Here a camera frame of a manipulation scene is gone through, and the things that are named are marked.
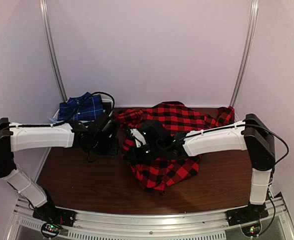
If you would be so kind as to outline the left circuit board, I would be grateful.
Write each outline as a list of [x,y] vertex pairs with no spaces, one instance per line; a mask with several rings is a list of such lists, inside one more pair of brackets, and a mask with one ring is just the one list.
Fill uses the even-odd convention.
[[41,226],[40,232],[45,238],[52,239],[59,235],[59,233],[61,232],[61,229],[62,227],[58,225],[45,222]]

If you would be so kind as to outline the left aluminium frame post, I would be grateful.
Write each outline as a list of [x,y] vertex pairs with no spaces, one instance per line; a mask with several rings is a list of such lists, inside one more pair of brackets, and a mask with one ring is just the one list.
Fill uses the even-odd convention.
[[40,0],[40,13],[42,17],[43,27],[44,27],[44,33],[45,33],[45,39],[48,47],[48,53],[49,53],[49,60],[52,66],[54,78],[58,87],[58,92],[60,94],[61,99],[65,102],[67,101],[67,94],[66,90],[62,81],[58,60],[55,52],[54,42],[53,42],[53,36],[51,32],[51,26],[50,26],[50,19],[49,19],[49,12],[48,12],[48,3],[46,0]]

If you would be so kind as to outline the circuit board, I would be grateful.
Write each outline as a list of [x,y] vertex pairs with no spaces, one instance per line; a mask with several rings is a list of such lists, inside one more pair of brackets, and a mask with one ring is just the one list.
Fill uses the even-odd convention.
[[61,232],[61,229],[62,227],[58,225],[45,222],[41,226],[40,232],[45,238],[52,239],[59,235],[59,233]]
[[257,237],[260,234],[261,229],[262,229],[262,226],[260,223],[244,225],[241,227],[241,231],[243,235],[248,238]]

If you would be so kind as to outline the light blue shirt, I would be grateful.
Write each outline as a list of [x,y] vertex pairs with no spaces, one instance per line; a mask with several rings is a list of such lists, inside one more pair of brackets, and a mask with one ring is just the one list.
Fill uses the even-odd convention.
[[[52,123],[52,124],[58,124],[58,123],[62,123],[63,120],[58,120],[57,118],[49,118],[49,121]],[[86,123],[92,123],[93,120],[81,120],[80,121],[82,124],[86,124]]]

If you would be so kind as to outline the aluminium frame post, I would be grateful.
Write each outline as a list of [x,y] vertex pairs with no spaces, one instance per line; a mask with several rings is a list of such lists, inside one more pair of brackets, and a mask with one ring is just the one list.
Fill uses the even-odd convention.
[[50,26],[50,19],[49,19],[49,12],[48,12],[48,3],[46,0],[40,0],[40,13],[42,17],[43,27],[44,27],[44,33],[45,33],[45,39],[48,47],[48,53],[49,53],[49,60],[52,66],[54,78],[58,87],[58,92],[60,94],[61,99],[65,102],[67,101],[67,94],[66,90],[62,81],[58,60],[55,52],[54,42],[53,42],[53,36],[51,32],[51,26]]
[[250,51],[252,48],[252,44],[253,44],[253,40],[254,40],[254,36],[256,32],[258,15],[259,15],[259,1],[252,0],[243,54],[240,61],[240,67],[237,74],[235,87],[234,87],[233,94],[230,101],[230,105],[233,108],[236,105],[236,101],[240,93],[241,85],[245,77],[245,72],[246,72],[246,68],[249,62],[249,57],[250,57]]

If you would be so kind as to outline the aluminium front rail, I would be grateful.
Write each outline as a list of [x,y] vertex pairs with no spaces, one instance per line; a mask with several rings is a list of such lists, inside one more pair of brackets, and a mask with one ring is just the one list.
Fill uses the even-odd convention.
[[282,197],[266,201],[269,216],[231,225],[229,209],[181,214],[108,214],[77,210],[73,226],[64,226],[57,240],[294,240],[294,226]]

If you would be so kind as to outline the right aluminium frame post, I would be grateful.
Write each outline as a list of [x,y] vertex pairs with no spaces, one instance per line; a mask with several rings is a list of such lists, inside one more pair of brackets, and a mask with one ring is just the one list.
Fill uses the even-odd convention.
[[230,101],[230,105],[233,108],[236,105],[236,101],[240,93],[241,85],[245,77],[245,72],[246,72],[246,68],[249,62],[249,57],[250,57],[250,51],[252,48],[252,44],[253,44],[253,40],[254,40],[254,36],[256,32],[258,15],[259,15],[259,1],[252,0],[243,54],[240,61],[240,67],[237,74],[235,87],[234,87],[233,94]]

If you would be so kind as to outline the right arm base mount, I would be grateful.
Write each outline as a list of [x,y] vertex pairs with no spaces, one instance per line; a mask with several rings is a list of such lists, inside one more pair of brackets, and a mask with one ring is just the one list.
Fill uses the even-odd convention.
[[245,207],[226,211],[229,226],[242,225],[269,216],[266,204],[249,204]]

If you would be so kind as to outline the blue plaid shirt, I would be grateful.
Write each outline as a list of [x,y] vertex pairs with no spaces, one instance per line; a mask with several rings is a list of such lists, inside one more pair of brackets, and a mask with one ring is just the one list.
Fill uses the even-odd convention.
[[85,93],[59,104],[59,121],[93,121],[104,113],[100,94]]

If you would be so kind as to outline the right circuit board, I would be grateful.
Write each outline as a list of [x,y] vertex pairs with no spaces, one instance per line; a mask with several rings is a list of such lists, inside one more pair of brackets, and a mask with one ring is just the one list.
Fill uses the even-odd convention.
[[261,229],[262,229],[262,226],[260,223],[244,225],[241,227],[241,231],[243,235],[248,238],[257,237],[260,234]]

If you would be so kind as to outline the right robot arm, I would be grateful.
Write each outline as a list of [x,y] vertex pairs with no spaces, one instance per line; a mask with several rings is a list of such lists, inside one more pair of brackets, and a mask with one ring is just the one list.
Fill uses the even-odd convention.
[[275,140],[255,114],[248,114],[244,120],[226,126],[180,131],[175,135],[158,120],[147,121],[141,128],[129,132],[136,145],[124,156],[133,164],[146,164],[161,157],[177,160],[221,151],[247,151],[252,180],[249,205],[243,209],[243,217],[253,221],[262,213],[276,164]]

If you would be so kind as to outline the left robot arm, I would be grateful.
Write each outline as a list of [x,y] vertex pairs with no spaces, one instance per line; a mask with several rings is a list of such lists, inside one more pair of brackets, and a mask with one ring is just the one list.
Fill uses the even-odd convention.
[[45,190],[14,162],[17,151],[37,148],[80,148],[85,153],[115,155],[117,124],[108,115],[93,122],[68,121],[51,124],[19,124],[0,119],[0,179],[39,209],[48,222],[59,217]]

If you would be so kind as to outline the red black plaid shirt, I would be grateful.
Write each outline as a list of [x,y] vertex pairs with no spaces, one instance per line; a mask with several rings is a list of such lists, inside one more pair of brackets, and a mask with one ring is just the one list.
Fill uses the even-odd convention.
[[[147,121],[159,121],[172,136],[178,132],[206,130],[234,123],[235,109],[232,106],[220,107],[216,116],[195,111],[178,101],[162,102],[154,107],[134,109],[128,108],[115,114],[115,120],[124,129],[139,129]],[[166,187],[175,185],[185,179],[196,176],[199,172],[201,155],[191,158],[168,160],[157,158],[151,163],[133,163],[125,154],[136,144],[126,137],[122,144],[122,158],[127,162],[138,180],[141,188],[148,192],[164,193]]]

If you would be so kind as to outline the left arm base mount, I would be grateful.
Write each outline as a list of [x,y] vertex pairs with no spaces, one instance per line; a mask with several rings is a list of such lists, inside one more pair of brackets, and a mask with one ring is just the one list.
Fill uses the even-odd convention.
[[67,227],[73,227],[75,215],[76,212],[73,210],[47,205],[36,207],[32,214],[35,219],[39,219],[50,224],[55,224],[57,226]]

